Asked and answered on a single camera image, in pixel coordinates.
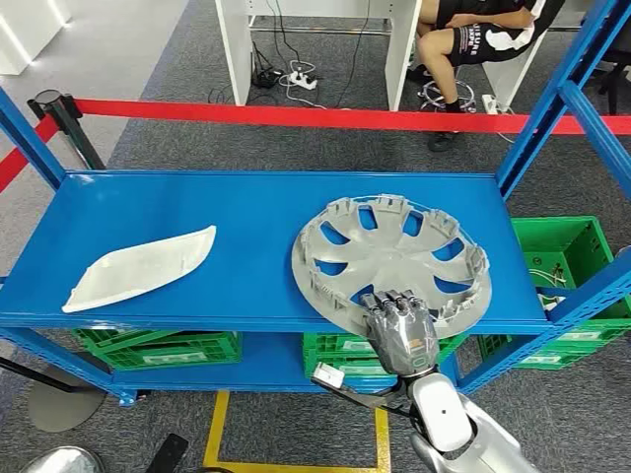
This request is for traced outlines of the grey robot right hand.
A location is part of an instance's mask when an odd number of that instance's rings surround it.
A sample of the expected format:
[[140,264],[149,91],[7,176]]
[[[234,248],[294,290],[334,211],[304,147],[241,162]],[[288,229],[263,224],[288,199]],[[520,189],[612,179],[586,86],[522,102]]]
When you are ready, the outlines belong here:
[[385,371],[414,377],[434,371],[439,346],[430,312],[410,290],[365,294],[359,298],[366,338]]

